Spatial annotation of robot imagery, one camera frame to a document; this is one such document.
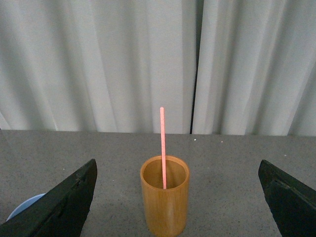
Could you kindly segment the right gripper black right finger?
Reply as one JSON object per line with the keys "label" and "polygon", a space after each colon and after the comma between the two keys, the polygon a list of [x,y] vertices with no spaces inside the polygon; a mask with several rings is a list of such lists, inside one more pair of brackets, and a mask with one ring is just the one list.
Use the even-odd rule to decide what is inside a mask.
{"label": "right gripper black right finger", "polygon": [[316,191],[267,160],[258,170],[266,203],[283,237],[316,235]]}

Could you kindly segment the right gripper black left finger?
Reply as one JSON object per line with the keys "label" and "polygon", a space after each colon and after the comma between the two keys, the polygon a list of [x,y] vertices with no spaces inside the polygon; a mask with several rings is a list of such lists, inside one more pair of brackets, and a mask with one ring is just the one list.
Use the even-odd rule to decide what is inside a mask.
{"label": "right gripper black left finger", "polygon": [[2,237],[79,237],[97,180],[91,159],[43,197],[0,226]]}

